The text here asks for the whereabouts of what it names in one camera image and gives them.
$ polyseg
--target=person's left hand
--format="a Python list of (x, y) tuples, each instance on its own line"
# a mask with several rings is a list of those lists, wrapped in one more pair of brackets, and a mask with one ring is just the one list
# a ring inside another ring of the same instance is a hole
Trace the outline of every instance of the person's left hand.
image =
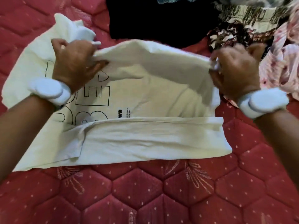
[(52, 79), (65, 83), (72, 94), (108, 64), (108, 61), (99, 61), (91, 65), (96, 47), (89, 41), (75, 40), (67, 43), (64, 39), (52, 39), (51, 42), (56, 56)]

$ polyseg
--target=person's right hand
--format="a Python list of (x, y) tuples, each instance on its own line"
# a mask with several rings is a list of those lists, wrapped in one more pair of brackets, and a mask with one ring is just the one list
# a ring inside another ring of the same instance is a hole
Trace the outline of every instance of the person's right hand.
[(96, 47), (89, 41), (75, 40), (67, 43), (64, 39), (52, 39), (51, 42), (56, 56), (52, 79), (65, 83), (72, 93), (93, 79), (108, 64), (108, 61), (91, 62)]
[(259, 63), (264, 49), (264, 44), (256, 43), (247, 50), (241, 44), (215, 50), (211, 60), (218, 57), (221, 70), (209, 71), (214, 85), (235, 102), (245, 94), (260, 90)]

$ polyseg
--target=forearm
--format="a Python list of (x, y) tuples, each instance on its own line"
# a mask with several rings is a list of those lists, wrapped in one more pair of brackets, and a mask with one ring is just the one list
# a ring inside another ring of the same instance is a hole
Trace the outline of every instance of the forearm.
[(255, 124), (299, 189), (299, 120), (291, 113), (279, 110), (257, 118)]
[(29, 96), (0, 116), (0, 181), (14, 169), (53, 112), (49, 101)]

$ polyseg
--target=quilted hexagon pattern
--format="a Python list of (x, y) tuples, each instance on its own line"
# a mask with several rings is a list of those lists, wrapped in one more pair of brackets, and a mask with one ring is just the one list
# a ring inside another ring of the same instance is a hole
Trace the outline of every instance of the quilted hexagon pattern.
[[(102, 48), (125, 41), (109, 35), (105, 0), (1, 4), (0, 88), (23, 48), (53, 25), (55, 12), (82, 19)], [(184, 50), (210, 55), (206, 38)], [(297, 101), (288, 110), (299, 117)], [(232, 154), (14, 172), (0, 185), (0, 223), (260, 224), (262, 213), (271, 224), (298, 223), (297, 190), (255, 124), (225, 100), (215, 112)]]

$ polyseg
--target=red quilted bedspread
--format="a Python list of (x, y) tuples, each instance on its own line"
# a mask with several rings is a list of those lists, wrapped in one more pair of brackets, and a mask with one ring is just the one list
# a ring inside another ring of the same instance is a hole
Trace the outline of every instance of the red quilted bedspread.
[[(105, 0), (1, 0), (1, 89), (55, 12), (83, 19), (102, 47), (122, 41), (110, 38)], [(209, 55), (205, 39), (186, 50)], [(299, 117), (298, 102), (288, 109)], [(0, 186), (0, 224), (259, 224), (261, 213), (268, 223), (299, 222), (298, 193), (259, 130), (225, 101), (216, 115), (232, 154), (11, 173)]]

